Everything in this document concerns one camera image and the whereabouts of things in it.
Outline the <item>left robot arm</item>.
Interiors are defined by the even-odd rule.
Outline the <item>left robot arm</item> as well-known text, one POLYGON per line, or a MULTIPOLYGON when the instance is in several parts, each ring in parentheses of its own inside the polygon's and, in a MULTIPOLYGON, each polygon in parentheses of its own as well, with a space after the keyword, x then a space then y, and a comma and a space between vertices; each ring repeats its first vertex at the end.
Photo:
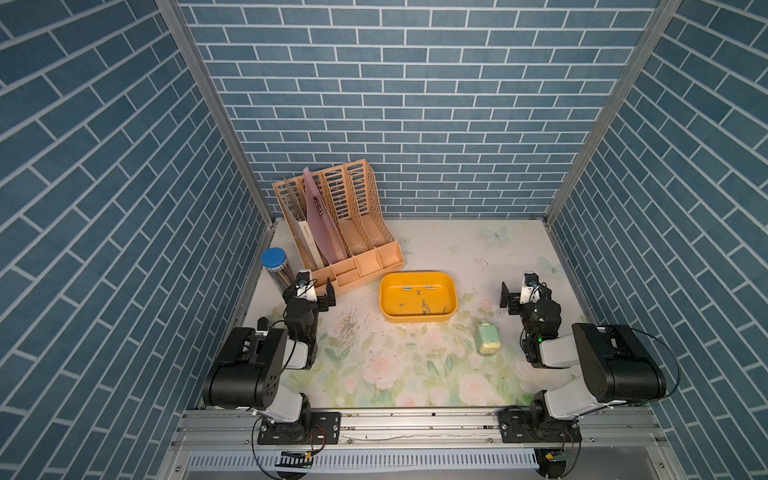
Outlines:
POLYGON ((302 271, 283 291, 283 318, 261 329, 235 327, 203 383, 209 407, 246 410, 258 417, 258 445, 314 445, 313 452, 339 439, 341 414, 313 410, 308 396, 281 383, 284 373, 308 370, 317 355, 319 314, 336 305, 334 287, 315 292, 302 271))

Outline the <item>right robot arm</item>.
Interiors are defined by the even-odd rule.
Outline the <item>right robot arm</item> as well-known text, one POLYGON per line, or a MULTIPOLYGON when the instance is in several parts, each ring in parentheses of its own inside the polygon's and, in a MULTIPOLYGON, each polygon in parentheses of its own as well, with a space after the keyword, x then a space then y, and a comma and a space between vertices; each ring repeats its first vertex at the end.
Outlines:
POLYGON ((500 307, 520 317, 519 345, 532 367, 580 369, 568 383, 537 392, 529 406, 499 411, 503 442, 578 443, 581 417, 667 396, 664 374, 632 328, 574 323, 562 334, 561 305, 536 274, 525 274, 518 292, 502 284, 500 307))

